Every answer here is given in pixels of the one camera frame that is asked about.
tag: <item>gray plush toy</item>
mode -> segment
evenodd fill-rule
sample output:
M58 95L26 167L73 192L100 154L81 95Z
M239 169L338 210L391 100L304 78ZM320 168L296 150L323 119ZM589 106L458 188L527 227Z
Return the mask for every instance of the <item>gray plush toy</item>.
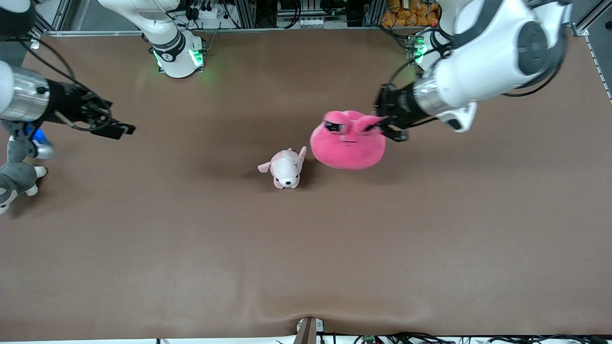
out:
M0 215L9 209L10 204L22 193L28 196L36 195L36 180L47 174L46 168L23 162L26 154L12 140L9 140L7 145L6 156L7 163L0 167Z

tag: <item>brown table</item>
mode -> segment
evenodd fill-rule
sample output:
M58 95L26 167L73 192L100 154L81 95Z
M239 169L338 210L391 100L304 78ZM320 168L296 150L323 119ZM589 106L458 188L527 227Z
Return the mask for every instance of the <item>brown table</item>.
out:
M426 125L360 172L309 154L283 191L257 165L326 111L369 112L405 60L392 39L220 34L186 80L137 36L46 41L138 129L44 126L58 156L0 220L2 340L286 335L304 316L355 334L612 332L612 107L584 39L541 92L482 102L470 132Z

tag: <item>stuffed animal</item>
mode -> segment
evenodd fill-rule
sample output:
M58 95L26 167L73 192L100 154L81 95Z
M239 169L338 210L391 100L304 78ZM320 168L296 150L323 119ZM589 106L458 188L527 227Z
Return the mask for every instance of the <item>stuffed animal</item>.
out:
M378 122L383 118L356 111L331 111L310 137L310 149L323 164L343 170L362 170L378 163L386 140Z
M46 168L23 162L26 154L14 141L9 141L6 156L7 163L0 167L0 215L9 209L10 204L22 193L28 196L36 195L36 180L47 174Z
M306 157L306 146L302 147L300 154L291 148L276 153L269 162L257 167L259 172L267 173L270 170L274 177L274 186L277 189L290 187L295 189L300 183L300 172Z

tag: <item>pink plush toy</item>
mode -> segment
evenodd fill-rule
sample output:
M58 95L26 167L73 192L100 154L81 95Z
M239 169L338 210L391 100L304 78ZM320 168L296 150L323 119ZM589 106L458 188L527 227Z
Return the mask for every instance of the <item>pink plush toy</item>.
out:
M302 147L300 154L291 148L276 153L272 160L257 166L259 172L267 173L270 170L274 177L274 186L277 189L290 187L295 189L300 183L300 172L306 156L306 146Z
M386 139L376 127L381 117L356 111L331 111L310 137L310 149L323 164L343 170L361 170L377 164Z

